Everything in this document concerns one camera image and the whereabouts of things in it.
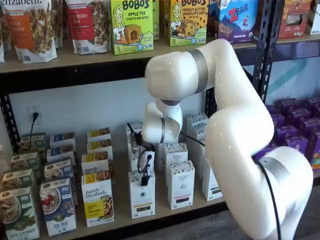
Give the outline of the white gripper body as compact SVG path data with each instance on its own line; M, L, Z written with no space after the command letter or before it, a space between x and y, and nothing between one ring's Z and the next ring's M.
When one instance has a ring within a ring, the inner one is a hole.
M155 177L154 173L154 151L146 151L143 157L143 180L149 181Z

